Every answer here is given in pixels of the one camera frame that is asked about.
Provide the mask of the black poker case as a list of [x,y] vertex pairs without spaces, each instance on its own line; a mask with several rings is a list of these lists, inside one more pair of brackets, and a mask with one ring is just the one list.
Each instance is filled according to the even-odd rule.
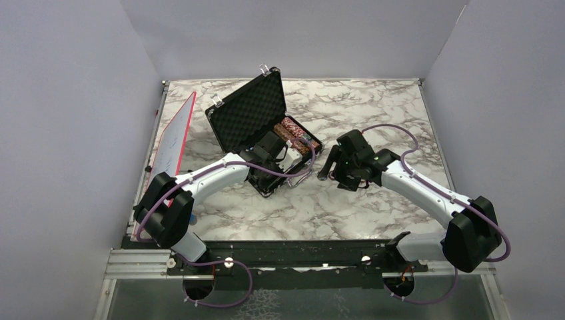
[[287,173],[282,173],[269,190],[257,190],[271,196],[281,185],[289,183],[288,175],[300,173],[304,181],[311,170],[312,155],[320,155],[324,145],[313,133],[288,114],[281,72],[276,67],[261,65],[261,75],[224,98],[216,98],[213,106],[205,110],[208,122],[225,153],[238,148],[246,149],[258,143],[268,132],[288,142],[288,149],[296,149],[300,163]]

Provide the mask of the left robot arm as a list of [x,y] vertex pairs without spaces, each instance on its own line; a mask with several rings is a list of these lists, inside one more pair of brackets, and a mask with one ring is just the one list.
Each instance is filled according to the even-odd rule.
[[225,187],[259,173],[276,177],[282,171],[279,163],[286,157],[289,145],[268,132],[254,146],[238,148],[199,170],[176,177],[165,172],[155,175],[134,208],[138,230],[146,231],[159,247],[184,257],[192,273],[206,271],[210,258],[207,246],[189,229],[194,207]]

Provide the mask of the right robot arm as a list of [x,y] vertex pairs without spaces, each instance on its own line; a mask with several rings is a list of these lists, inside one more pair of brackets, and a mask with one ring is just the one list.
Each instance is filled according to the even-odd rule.
[[393,271],[401,271],[418,260],[447,261],[469,273],[504,240],[494,206],[483,196],[471,199],[449,190],[421,175],[389,149],[374,151],[354,129],[340,136],[332,147],[318,179],[337,181],[338,188],[357,191],[374,183],[394,191],[427,212],[443,231],[406,231],[385,246],[383,261]]

